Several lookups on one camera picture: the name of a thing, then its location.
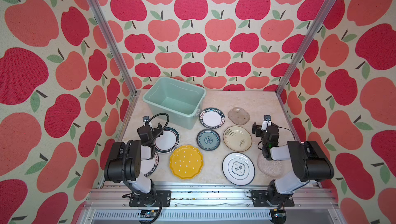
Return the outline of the white plate black quatrefoil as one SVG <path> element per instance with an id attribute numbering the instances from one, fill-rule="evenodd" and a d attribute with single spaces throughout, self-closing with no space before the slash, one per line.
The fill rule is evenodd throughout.
<path id="1" fill-rule="evenodd" d="M 237 186 L 249 185 L 255 177 L 253 162 L 238 152 L 230 153 L 223 159 L 222 171 L 226 179 Z"/>

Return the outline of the yellow dotted scalloped plate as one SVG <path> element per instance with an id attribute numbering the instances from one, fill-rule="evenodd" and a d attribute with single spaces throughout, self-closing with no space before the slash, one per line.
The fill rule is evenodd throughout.
<path id="1" fill-rule="evenodd" d="M 181 180 L 191 180 L 201 173 L 204 166 L 203 155 L 197 147 L 183 145 L 173 151 L 169 167 L 174 176 Z"/>

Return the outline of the white plate red-green lettered rim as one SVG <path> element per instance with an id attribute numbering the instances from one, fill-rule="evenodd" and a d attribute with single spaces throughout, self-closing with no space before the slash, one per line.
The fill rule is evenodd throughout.
<path id="1" fill-rule="evenodd" d="M 208 129 L 218 129 L 225 123 L 224 113 L 214 107 L 206 108 L 199 115 L 201 125 Z"/>

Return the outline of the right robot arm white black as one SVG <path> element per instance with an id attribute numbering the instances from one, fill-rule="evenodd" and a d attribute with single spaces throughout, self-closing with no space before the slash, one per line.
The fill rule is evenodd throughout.
<path id="1" fill-rule="evenodd" d="M 261 151 L 267 161 L 291 161 L 292 171 L 272 180 L 268 186 L 269 201 L 288 198 L 311 181 L 321 182 L 334 176 L 334 168 L 316 141 L 288 141 L 279 146 L 279 126 L 270 121 L 253 123 L 252 134 L 260 138 Z"/>

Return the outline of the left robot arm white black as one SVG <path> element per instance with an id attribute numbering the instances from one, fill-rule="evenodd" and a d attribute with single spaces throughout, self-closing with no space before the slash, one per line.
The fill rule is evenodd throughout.
<path id="1" fill-rule="evenodd" d="M 104 169 L 105 181 L 124 183 L 136 195 L 156 196 L 155 185 L 141 173 L 141 165 L 154 158 L 154 141 L 163 130 L 160 124 L 156 128 L 147 124 L 137 130 L 139 140 L 114 143 Z"/>

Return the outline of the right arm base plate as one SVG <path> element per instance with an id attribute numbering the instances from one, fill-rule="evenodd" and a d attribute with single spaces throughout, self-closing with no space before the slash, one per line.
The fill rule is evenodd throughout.
<path id="1" fill-rule="evenodd" d="M 294 207 L 292 195 L 269 193 L 267 190 L 249 190 L 246 194 L 255 207 Z"/>

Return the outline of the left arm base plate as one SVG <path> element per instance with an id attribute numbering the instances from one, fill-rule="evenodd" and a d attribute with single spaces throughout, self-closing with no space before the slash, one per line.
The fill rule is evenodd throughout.
<path id="1" fill-rule="evenodd" d="M 171 194 L 171 191 L 156 191 L 155 196 L 151 194 L 136 195 L 133 193 L 128 205 L 130 207 L 169 207 Z"/>

